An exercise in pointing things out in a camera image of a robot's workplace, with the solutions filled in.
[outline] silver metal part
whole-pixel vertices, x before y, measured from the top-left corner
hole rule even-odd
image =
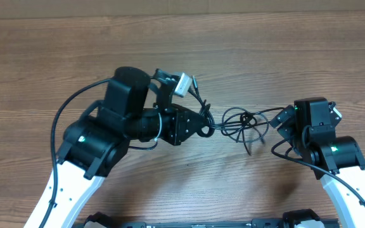
[[[188,89],[193,83],[193,78],[184,72],[173,73],[173,75],[180,77],[174,94],[183,98],[187,95]]]

